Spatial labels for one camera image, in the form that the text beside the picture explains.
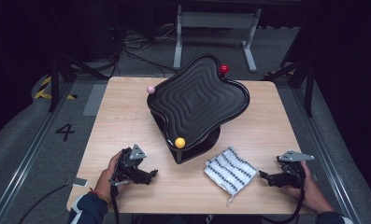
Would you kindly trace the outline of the white patterned cloth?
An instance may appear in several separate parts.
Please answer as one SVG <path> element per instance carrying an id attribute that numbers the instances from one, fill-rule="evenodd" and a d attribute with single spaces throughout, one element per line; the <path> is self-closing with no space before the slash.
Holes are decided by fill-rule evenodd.
<path id="1" fill-rule="evenodd" d="M 233 147 L 205 161 L 205 166 L 204 173 L 230 195 L 227 206 L 259 174 L 249 162 L 237 155 Z"/>

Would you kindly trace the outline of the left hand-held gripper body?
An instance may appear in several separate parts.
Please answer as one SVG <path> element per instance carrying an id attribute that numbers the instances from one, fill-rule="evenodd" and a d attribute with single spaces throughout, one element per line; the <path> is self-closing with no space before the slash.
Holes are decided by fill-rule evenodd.
<path id="1" fill-rule="evenodd" d="M 133 181 L 137 177 L 147 178 L 142 170 L 138 169 L 138 165 L 144 158 L 146 158 L 146 154 L 137 144 L 134 144 L 133 147 L 124 148 L 116 162 L 110 183 L 117 187 Z"/>

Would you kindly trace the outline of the black tripod stand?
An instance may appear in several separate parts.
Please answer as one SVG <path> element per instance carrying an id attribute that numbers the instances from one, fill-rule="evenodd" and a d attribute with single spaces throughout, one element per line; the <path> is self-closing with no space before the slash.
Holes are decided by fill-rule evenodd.
<path id="1" fill-rule="evenodd" d="M 60 102 L 59 90 L 59 77 L 62 77 L 64 82 L 74 82 L 76 80 L 75 69 L 73 65 L 83 70 L 86 74 L 90 74 L 93 77 L 102 80 L 108 80 L 107 76 L 104 76 L 94 68 L 91 68 L 86 63 L 77 61 L 70 56 L 65 54 L 56 54 L 51 60 L 51 99 L 50 99 L 50 112 L 52 112 L 55 107 Z"/>
<path id="2" fill-rule="evenodd" d="M 306 82 L 304 106 L 309 117 L 312 116 L 312 94 L 314 87 L 315 72 L 311 60 L 303 60 L 284 66 L 277 72 L 267 73 L 263 81 L 273 81 L 293 72 L 288 80 L 288 85 L 292 89 L 299 89 L 303 82 Z"/>

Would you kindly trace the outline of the grey metal frame stand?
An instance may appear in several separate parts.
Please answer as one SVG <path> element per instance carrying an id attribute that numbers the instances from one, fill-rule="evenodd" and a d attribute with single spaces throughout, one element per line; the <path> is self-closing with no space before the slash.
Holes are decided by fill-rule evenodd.
<path id="1" fill-rule="evenodd" d="M 252 73 L 257 71 L 256 63 L 250 49 L 261 10 L 256 9 L 251 13 L 223 13 L 223 12 L 192 12 L 184 11 L 182 5 L 178 6 L 176 30 L 177 40 L 174 53 L 173 67 L 180 69 L 182 56 L 182 29 L 186 28 L 224 28 L 244 29 L 249 31 L 249 36 L 241 42 L 247 65 Z"/>

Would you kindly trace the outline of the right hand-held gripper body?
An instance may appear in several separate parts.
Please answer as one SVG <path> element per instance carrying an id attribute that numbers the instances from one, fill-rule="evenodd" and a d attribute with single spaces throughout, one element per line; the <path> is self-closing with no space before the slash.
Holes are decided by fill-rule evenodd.
<path id="1" fill-rule="evenodd" d="M 303 154 L 301 152 L 288 150 L 281 156 L 277 156 L 278 163 L 282 170 L 279 175 L 278 185 L 292 186 L 299 189 L 306 177 L 302 161 L 313 161 L 315 159 L 312 155 Z"/>

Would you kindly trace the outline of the metal floor rail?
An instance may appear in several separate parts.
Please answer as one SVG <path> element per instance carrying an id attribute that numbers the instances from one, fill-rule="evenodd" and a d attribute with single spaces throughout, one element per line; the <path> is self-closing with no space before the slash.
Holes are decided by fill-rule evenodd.
<path id="1" fill-rule="evenodd" d="M 56 106 L 44 118 L 41 126 L 36 133 L 35 138 L 33 139 L 33 142 L 27 148 L 25 155 L 22 157 L 21 163 L 11 177 L 10 182 L 8 183 L 3 195 L 0 198 L 0 224 L 2 223 L 2 220 L 7 214 L 7 211 L 12 205 L 18 192 L 20 191 L 23 182 L 28 176 L 40 151 L 41 145 L 46 138 L 47 132 L 59 110 L 61 109 L 64 100 L 71 92 L 73 86 L 73 83 L 65 83 L 59 90 L 59 95 L 55 98 L 55 100 L 57 101 Z"/>
<path id="2" fill-rule="evenodd" d="M 304 97 L 298 89 L 291 89 L 293 98 L 302 112 L 303 120 L 305 121 L 308 130 L 311 132 L 311 136 L 317 145 L 317 157 L 321 161 L 324 172 L 327 175 L 328 181 L 335 194 L 337 202 L 342 212 L 349 217 L 354 224 L 359 224 L 360 218 L 355 211 L 355 208 L 351 202 L 349 194 L 346 190 L 342 177 L 335 168 L 335 165 L 327 151 L 326 145 L 323 143 L 321 134 L 316 126 L 315 121 L 310 117 L 304 106 Z"/>

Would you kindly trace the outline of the silver tape piece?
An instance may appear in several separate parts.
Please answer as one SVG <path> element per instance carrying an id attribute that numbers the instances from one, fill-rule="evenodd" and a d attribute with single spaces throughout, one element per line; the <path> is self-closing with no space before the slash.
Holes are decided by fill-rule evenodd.
<path id="1" fill-rule="evenodd" d="M 79 178 L 79 177 L 74 177 L 73 180 L 71 181 L 72 186 L 78 186 L 78 187 L 86 187 L 88 184 L 87 179 Z"/>

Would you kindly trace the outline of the person's right hand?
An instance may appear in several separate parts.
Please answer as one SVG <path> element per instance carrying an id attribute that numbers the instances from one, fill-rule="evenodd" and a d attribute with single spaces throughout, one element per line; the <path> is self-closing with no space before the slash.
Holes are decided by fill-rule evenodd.
<path id="1" fill-rule="evenodd" d="M 302 161 L 301 165 L 306 174 L 304 185 L 305 199 L 303 201 L 303 206 L 307 207 L 316 215 L 322 214 L 324 212 L 334 212 L 335 209 L 323 196 L 318 185 L 314 181 L 307 164 Z"/>

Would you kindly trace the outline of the black wavy tray stand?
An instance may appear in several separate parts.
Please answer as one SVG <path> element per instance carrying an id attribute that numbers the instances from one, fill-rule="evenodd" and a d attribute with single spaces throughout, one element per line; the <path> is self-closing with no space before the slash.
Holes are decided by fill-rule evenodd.
<path id="1" fill-rule="evenodd" d="M 240 116 L 250 104 L 248 89 L 226 78 L 220 68 L 216 56 L 198 56 L 159 83 L 147 98 L 150 113 L 177 164 L 212 149 L 222 124 Z"/>

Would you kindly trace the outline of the yellow black hazard tape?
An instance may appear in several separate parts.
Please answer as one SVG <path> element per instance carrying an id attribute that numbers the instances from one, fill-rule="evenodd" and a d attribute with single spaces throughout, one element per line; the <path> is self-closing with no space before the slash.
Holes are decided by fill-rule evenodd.
<path id="1" fill-rule="evenodd" d="M 46 76 L 34 96 L 35 99 L 38 99 L 38 98 L 51 99 L 52 98 L 50 93 L 45 93 L 45 90 L 50 84 L 50 82 L 51 82 L 51 76 Z"/>

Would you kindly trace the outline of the person's left hand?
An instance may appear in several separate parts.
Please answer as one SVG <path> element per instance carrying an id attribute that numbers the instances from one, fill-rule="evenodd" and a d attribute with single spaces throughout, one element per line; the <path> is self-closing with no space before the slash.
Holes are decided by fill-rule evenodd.
<path id="1" fill-rule="evenodd" d="M 118 152 L 116 155 L 114 155 L 105 170 L 102 171 L 100 174 L 98 181 L 93 189 L 93 191 L 103 200 L 106 202 L 110 201 L 110 187 L 111 184 L 109 182 L 109 179 L 112 177 L 114 171 L 115 171 L 115 165 L 116 162 L 121 155 L 120 152 Z"/>

